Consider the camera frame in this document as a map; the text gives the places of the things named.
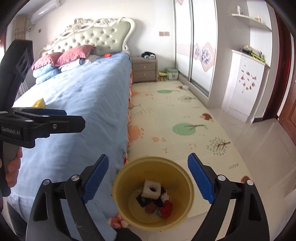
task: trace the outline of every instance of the yellow bucket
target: yellow bucket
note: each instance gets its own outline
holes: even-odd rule
[[[147,214],[137,202],[145,180],[160,182],[173,204],[171,215],[164,219]],[[165,158],[147,157],[127,163],[117,174],[112,188],[122,218],[129,224],[149,231],[169,230],[187,218],[192,207],[194,189],[187,172]]]

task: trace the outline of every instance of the bottle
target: bottle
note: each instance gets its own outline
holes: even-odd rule
[[[237,6],[237,14],[239,14],[239,15],[243,15],[240,6]]]

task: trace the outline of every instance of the folded blanket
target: folded blanket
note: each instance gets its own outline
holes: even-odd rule
[[[66,64],[63,64],[59,67],[59,70],[61,72],[64,72],[64,71],[67,71],[67,70],[70,70],[70,69],[73,69],[77,66],[80,66],[80,65],[83,65],[85,62],[85,58],[78,58],[74,61],[71,61],[69,63],[66,63]]]
[[[48,73],[46,73],[46,74],[38,77],[36,79],[36,84],[39,85],[39,84],[43,83],[44,81],[47,81],[50,78],[56,76],[57,74],[59,74],[59,69],[58,68],[55,68],[55,69],[49,71]]]
[[[55,68],[56,67],[51,64],[44,65],[36,70],[33,70],[33,77],[38,78],[44,74],[47,74],[49,71],[52,71]]]

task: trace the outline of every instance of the hand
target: hand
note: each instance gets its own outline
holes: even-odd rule
[[[22,148],[20,147],[14,160],[10,161],[7,165],[8,173],[6,173],[5,179],[8,187],[12,188],[17,183],[18,171],[20,169],[20,159],[22,158]]]

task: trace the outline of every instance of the tufted headboard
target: tufted headboard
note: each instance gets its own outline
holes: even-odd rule
[[[135,21],[130,18],[102,18],[95,21],[77,18],[46,47],[39,56],[54,52],[65,52],[79,45],[93,45],[95,55],[105,53],[129,53],[126,42],[135,29]]]

